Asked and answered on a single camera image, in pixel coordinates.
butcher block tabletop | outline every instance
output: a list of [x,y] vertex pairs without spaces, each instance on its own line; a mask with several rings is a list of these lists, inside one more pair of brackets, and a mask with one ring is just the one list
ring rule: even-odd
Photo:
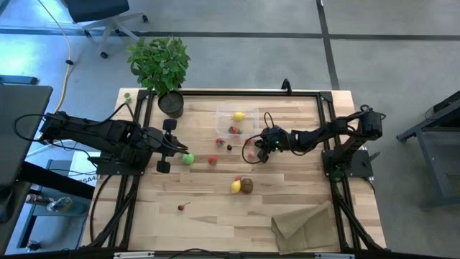
[[[125,93],[136,106],[139,89],[121,88],[116,107],[125,102]],[[332,91],[336,116],[355,111],[350,91]],[[271,231],[271,216],[306,207],[315,207],[331,201],[331,189],[325,178],[321,151],[323,145],[304,156],[290,152],[272,153],[267,163],[251,165],[242,159],[243,140],[226,139],[233,146],[218,147],[216,138],[216,109],[219,105],[257,107],[259,130],[265,127],[263,115],[269,112],[276,125],[288,132],[314,130],[320,127],[316,99],[302,96],[184,96],[184,113],[172,131],[179,141],[195,155],[195,162],[186,165],[182,156],[167,158],[170,173],[158,173],[160,158],[154,154],[141,176],[134,210],[129,250],[185,250],[203,248],[213,251],[277,252],[275,236]],[[139,122],[144,121],[146,101]],[[327,106],[324,105],[328,119]],[[132,120],[124,107],[113,119]],[[162,129],[163,114],[155,97],[150,126]],[[245,153],[256,150],[253,145]],[[208,164],[215,155],[218,162]],[[235,176],[250,178],[254,183],[251,194],[231,194],[230,185]],[[96,192],[105,176],[98,180]],[[93,218],[97,235],[114,213],[121,176],[109,179],[96,205]],[[381,246],[385,239],[380,224],[377,203],[371,186],[360,178],[350,178],[349,185],[355,215],[366,231]],[[188,203],[183,211],[178,205]],[[349,223],[343,214],[347,241],[351,245]],[[116,244],[121,240],[124,217],[121,218]],[[82,245],[90,242],[89,224]],[[306,252],[338,252],[339,244],[319,247]]]

brown cloth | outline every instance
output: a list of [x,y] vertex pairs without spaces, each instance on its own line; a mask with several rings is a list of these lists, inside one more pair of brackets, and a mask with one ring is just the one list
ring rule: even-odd
[[329,216],[331,202],[315,208],[299,209],[272,217],[272,231],[281,255],[305,249],[335,245],[334,221]]

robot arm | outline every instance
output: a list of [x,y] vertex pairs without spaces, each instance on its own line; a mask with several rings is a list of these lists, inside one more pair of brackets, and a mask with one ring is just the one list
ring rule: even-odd
[[99,174],[141,175],[153,153],[162,154],[157,170],[169,173],[170,164],[165,158],[188,153],[187,147],[171,134],[176,125],[174,119],[166,119],[163,134],[154,127],[141,128],[136,122],[111,119],[95,122],[56,112],[46,114],[40,140],[49,143],[74,140],[106,153],[107,156],[101,158],[88,158],[98,165]]
[[[274,125],[262,130],[261,140],[255,142],[260,148],[257,157],[266,163],[269,154],[273,151],[290,150],[295,155],[305,155],[312,151],[318,143],[339,135],[348,135],[350,138],[334,149],[335,159],[348,160],[367,140],[376,140],[382,136],[382,115],[374,112],[367,105],[361,106],[360,112],[355,112],[347,117],[337,117],[328,122],[324,127],[313,131],[292,130],[286,132],[281,127]],[[358,128],[354,129],[349,122],[358,119]]]

concrete floor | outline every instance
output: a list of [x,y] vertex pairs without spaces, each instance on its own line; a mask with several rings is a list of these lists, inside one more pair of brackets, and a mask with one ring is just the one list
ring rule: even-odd
[[[460,33],[457,1],[323,2],[330,33]],[[59,1],[44,3],[66,28],[77,27]],[[127,23],[136,31],[321,32],[314,0],[136,0],[130,1],[130,6],[129,12],[146,12],[150,20],[149,24]],[[55,25],[37,3],[11,0],[0,15],[0,28],[55,29]],[[103,60],[95,42],[81,36],[69,40],[76,64],[62,110],[103,119],[113,110],[119,88],[138,87],[124,51],[132,41],[111,37],[110,57]],[[289,78],[293,88],[331,89],[321,39],[185,37],[183,41],[192,58],[183,87],[279,88],[282,80]],[[409,140],[401,145],[395,135],[458,91],[460,42],[332,40],[331,45],[340,89],[352,91],[356,106],[369,104],[387,115],[384,136],[367,147],[382,153],[373,162],[374,184],[388,248],[458,257],[460,209],[422,212],[418,208],[422,201],[433,198],[433,187],[418,143]],[[52,86],[48,111],[59,100],[67,58],[62,36],[0,34],[0,73],[36,76],[40,85]],[[44,166],[49,158],[70,159],[71,154],[50,150],[30,160]]]

brown kiwi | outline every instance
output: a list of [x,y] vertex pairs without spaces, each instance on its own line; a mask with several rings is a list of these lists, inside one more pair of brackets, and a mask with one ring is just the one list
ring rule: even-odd
[[250,194],[254,185],[252,184],[252,180],[245,178],[241,181],[241,191],[245,194]]

